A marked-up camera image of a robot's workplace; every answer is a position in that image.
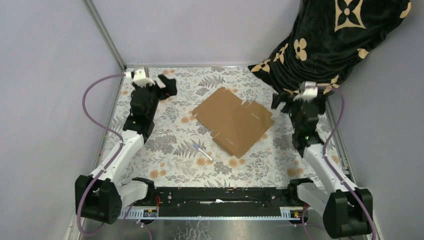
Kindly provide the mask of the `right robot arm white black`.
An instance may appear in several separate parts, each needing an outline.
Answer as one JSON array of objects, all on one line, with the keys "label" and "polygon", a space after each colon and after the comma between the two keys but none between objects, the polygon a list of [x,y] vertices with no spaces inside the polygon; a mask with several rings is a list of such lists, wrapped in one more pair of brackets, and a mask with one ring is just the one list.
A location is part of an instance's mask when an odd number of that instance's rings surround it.
[{"label": "right robot arm white black", "polygon": [[282,113],[288,114],[294,128],[293,147],[313,168],[325,190],[320,190],[309,178],[293,179],[288,185],[287,201],[293,206],[305,203],[322,217],[324,229],[333,239],[371,234],[376,237],[373,224],[373,196],[366,188],[358,188],[337,165],[328,158],[327,141],[323,141],[317,124],[320,104],[317,100],[300,100],[288,93],[275,93],[271,108],[284,104]]}]

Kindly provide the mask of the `brown cardboard box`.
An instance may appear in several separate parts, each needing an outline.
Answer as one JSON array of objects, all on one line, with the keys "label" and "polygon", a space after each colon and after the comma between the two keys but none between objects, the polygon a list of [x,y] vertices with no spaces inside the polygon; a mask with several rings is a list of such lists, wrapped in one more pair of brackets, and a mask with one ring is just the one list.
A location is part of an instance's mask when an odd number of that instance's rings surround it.
[{"label": "brown cardboard box", "polygon": [[192,110],[213,141],[230,156],[241,158],[275,123],[273,114],[256,101],[243,102],[221,87]]}]

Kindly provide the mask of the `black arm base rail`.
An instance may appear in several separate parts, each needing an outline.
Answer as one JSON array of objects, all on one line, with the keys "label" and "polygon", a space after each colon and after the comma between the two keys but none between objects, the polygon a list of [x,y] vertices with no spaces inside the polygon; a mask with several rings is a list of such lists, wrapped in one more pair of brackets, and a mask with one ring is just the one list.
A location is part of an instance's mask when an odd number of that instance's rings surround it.
[{"label": "black arm base rail", "polygon": [[305,206],[280,187],[156,187],[133,209],[142,219],[297,220]]}]

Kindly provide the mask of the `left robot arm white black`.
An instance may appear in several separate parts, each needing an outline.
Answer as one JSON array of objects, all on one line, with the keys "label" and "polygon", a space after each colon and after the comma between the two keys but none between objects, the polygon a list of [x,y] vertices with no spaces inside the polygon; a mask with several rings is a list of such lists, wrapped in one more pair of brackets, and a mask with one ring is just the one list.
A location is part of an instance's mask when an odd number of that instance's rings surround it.
[{"label": "left robot arm white black", "polygon": [[142,149],[154,129],[154,117],[160,101],[176,96],[177,81],[158,75],[163,86],[150,78],[139,78],[133,73],[129,115],[122,132],[109,128],[119,141],[110,155],[89,175],[80,175],[75,181],[75,213],[78,218],[113,224],[122,208],[140,202],[148,206],[156,201],[152,180],[133,178],[129,183],[116,183],[124,174],[134,155]]}]

